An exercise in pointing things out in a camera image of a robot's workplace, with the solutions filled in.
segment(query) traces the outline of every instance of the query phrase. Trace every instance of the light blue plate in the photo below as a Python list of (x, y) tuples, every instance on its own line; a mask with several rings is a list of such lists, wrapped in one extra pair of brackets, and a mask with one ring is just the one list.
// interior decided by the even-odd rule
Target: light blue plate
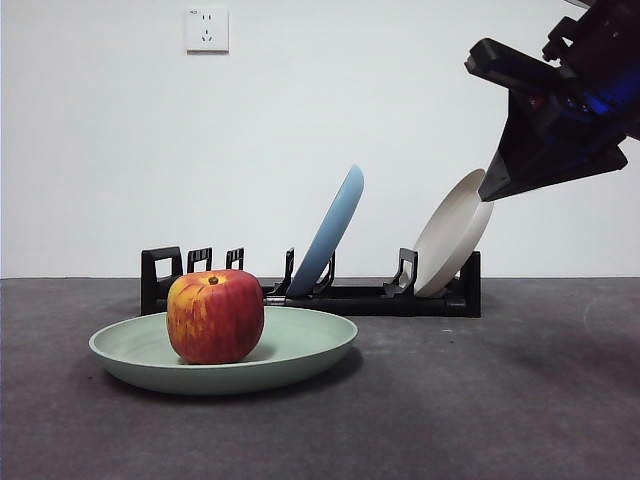
[(287, 289), (287, 296), (300, 297), (311, 293), (331, 255), (338, 247), (364, 190), (364, 175), (357, 165), (351, 167), (340, 190), (333, 199), (311, 246)]

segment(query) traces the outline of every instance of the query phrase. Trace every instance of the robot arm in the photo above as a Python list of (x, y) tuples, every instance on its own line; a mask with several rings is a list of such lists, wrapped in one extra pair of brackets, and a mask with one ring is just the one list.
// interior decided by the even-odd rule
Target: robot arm
[(484, 201), (619, 170), (618, 144), (640, 139), (640, 2), (580, 2), (589, 10), (563, 18), (543, 48), (558, 67), (491, 39), (471, 49), (469, 73), (509, 90)]

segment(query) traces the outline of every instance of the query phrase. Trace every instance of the green plate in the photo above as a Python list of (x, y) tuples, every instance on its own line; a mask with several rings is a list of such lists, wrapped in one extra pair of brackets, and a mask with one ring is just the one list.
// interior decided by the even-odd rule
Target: green plate
[(113, 376), (131, 385), (183, 395), (255, 392), (320, 373), (349, 350), (358, 328), (330, 313), (265, 307), (256, 348), (237, 363), (189, 365), (169, 343), (166, 313), (125, 320), (94, 333), (89, 347)]

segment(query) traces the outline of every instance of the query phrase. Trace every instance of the white wall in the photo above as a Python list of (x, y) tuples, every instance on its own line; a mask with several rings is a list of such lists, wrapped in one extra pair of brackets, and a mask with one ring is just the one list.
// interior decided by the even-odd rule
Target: white wall
[[(339, 275), (390, 275), (486, 167), (506, 91), (467, 74), (491, 36), (540, 56), (561, 0), (228, 0), (231, 54), (187, 56), (183, 0), (5, 0), (2, 274), (137, 276), (144, 248), (298, 262), (350, 165), (365, 193)], [(497, 202), (488, 276), (640, 274), (640, 144), (622, 172)]]

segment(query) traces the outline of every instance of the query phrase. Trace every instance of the plate rim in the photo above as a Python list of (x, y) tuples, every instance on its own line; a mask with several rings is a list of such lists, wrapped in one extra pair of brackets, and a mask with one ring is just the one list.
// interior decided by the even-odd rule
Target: plate rim
[(99, 349), (96, 344), (95, 344), (95, 340), (96, 338), (103, 332), (110, 330), (112, 328), (115, 328), (117, 326), (120, 325), (124, 325), (126, 323), (132, 323), (135, 321), (138, 321), (140, 319), (143, 318), (149, 318), (149, 317), (155, 317), (155, 316), (160, 316), (160, 315), (164, 315), (166, 317), (167, 312), (157, 312), (157, 313), (152, 313), (149, 315), (141, 315), (138, 317), (133, 317), (133, 318), (127, 318), (125, 320), (120, 320), (119, 322), (116, 323), (112, 323), (110, 325), (106, 325), (102, 328), (100, 328), (98, 331), (96, 331), (95, 333), (93, 333), (93, 335), (91, 335), (91, 337), (89, 337), (89, 348), (91, 349), (91, 351), (93, 351), (93, 353), (95, 353), (98, 357), (110, 360), (112, 362), (117, 362), (120, 364), (126, 364), (126, 365), (131, 365), (134, 367), (148, 367), (148, 368), (156, 368), (156, 369), (166, 369), (166, 370), (218, 370), (218, 369), (229, 369), (229, 368), (248, 368), (248, 367), (254, 367), (254, 366), (260, 366), (260, 365), (278, 365), (281, 363), (286, 363), (286, 362), (291, 362), (291, 361), (295, 361), (295, 360), (302, 360), (305, 358), (311, 358), (314, 357), (316, 355), (321, 355), (321, 354), (326, 354), (328, 352), (332, 352), (334, 350), (343, 348), (346, 345), (351, 344), (356, 337), (358, 336), (359, 330), (358, 330), (358, 326), (353, 323), (351, 320), (349, 320), (346, 317), (342, 317), (340, 315), (336, 315), (330, 312), (323, 312), (321, 310), (310, 310), (307, 308), (298, 308), (298, 307), (277, 307), (277, 306), (265, 306), (264, 307), (265, 312), (267, 310), (269, 311), (278, 311), (281, 309), (287, 309), (287, 310), (299, 310), (299, 311), (303, 311), (303, 312), (308, 312), (308, 311), (312, 311), (315, 313), (320, 313), (322, 315), (326, 315), (326, 316), (330, 316), (330, 317), (335, 317), (340, 319), (341, 321), (345, 322), (347, 325), (349, 325), (352, 328), (352, 333), (349, 336), (349, 338), (341, 343), (339, 343), (338, 345), (325, 349), (325, 350), (318, 350), (318, 351), (313, 351), (313, 352), (309, 352), (309, 353), (305, 353), (302, 355), (296, 355), (293, 357), (286, 357), (286, 358), (281, 358), (278, 360), (255, 360), (252, 362), (235, 362), (235, 363), (219, 363), (219, 364), (184, 364), (184, 365), (166, 365), (166, 364), (157, 364), (157, 363), (146, 363), (146, 362), (131, 362), (128, 360), (123, 360), (121, 358), (118, 357), (114, 357), (113, 355), (107, 354), (106, 352), (104, 352), (103, 350)]

